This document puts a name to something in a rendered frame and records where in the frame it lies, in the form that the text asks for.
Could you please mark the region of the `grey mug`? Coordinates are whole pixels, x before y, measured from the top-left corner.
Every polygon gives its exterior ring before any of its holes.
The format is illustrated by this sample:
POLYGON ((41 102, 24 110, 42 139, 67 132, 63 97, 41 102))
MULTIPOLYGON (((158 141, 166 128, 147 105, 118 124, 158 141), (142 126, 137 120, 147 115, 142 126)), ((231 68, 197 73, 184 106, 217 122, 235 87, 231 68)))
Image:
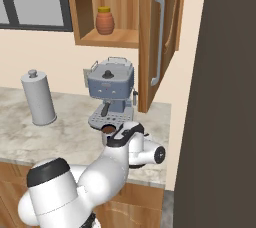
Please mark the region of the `grey mug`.
POLYGON ((116 131, 116 127, 112 124, 106 124, 101 129, 101 136, 102 136, 102 144, 106 145, 107 140, 111 137, 116 131))

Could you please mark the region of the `grey paper towel holder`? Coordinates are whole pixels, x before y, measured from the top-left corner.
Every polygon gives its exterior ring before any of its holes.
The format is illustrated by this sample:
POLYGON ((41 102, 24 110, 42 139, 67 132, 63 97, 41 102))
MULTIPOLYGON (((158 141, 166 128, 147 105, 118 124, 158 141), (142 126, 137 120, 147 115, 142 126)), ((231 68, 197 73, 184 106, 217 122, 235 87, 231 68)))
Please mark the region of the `grey paper towel holder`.
POLYGON ((45 126, 57 119, 47 75, 36 69, 21 77, 22 86, 32 115, 32 123, 45 126))

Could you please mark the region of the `open wooden wall cabinet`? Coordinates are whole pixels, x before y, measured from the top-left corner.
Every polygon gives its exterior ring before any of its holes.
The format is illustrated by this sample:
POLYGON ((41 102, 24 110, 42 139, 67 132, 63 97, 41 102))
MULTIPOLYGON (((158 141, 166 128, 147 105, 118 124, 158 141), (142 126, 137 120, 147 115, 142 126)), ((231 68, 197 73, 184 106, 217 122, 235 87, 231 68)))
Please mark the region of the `open wooden wall cabinet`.
POLYGON ((139 46, 139 0, 69 0, 76 45, 137 48, 139 46), (98 8, 108 6, 114 31, 100 35, 96 29, 98 8))

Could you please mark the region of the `orange honey bottle yellow lid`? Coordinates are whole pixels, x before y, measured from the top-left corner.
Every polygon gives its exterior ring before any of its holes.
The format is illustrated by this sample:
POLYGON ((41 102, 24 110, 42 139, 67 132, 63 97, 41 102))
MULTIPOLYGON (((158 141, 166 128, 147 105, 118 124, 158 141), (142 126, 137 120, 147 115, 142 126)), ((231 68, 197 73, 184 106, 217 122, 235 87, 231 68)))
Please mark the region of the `orange honey bottle yellow lid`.
POLYGON ((101 35, 110 35, 114 31, 114 18, 108 6, 98 8, 96 16, 96 29, 101 35))

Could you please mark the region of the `blue-grey espresso machine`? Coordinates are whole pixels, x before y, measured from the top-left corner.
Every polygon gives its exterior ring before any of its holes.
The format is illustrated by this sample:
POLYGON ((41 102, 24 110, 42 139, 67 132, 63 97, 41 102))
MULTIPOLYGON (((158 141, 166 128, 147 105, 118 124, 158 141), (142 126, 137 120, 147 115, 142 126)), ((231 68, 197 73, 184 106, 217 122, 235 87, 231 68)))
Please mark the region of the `blue-grey espresso machine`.
POLYGON ((118 128, 133 120, 134 109, 130 95, 134 89, 133 64, 123 57, 108 57, 96 61, 87 75, 89 95, 102 103, 89 117, 89 125, 101 130, 104 125, 118 128))

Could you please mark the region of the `wooden cabinet door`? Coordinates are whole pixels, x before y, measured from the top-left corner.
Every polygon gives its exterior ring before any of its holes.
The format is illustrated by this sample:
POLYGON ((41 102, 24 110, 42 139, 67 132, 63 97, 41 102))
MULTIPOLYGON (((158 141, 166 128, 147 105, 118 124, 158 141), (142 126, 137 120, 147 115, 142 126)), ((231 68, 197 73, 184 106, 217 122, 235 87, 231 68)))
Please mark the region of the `wooden cabinet door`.
POLYGON ((179 50, 184 0, 165 0, 160 80, 151 86, 157 73, 160 4, 139 0, 138 111, 147 113, 169 63, 179 50))

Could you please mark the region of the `dark brown tall cabinet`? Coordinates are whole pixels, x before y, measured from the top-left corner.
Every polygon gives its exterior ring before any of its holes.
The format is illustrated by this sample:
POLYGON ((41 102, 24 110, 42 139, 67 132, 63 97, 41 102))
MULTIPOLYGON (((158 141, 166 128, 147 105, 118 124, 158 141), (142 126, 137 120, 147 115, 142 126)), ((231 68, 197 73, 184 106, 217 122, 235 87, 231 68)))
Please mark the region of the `dark brown tall cabinet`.
POLYGON ((256 228, 256 0, 204 0, 173 228, 256 228))

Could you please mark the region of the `wooden base cabinet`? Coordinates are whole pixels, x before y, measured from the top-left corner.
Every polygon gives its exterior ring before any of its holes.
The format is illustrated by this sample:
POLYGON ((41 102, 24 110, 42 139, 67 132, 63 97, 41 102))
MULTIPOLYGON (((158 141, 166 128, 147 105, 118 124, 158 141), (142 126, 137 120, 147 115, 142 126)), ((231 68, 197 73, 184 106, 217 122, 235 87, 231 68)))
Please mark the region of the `wooden base cabinet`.
MULTIPOLYGON (((39 228, 25 225, 18 216, 29 169, 0 161, 0 228, 39 228)), ((94 212, 102 228, 160 228, 163 196, 161 188, 127 183, 117 196, 94 212)))

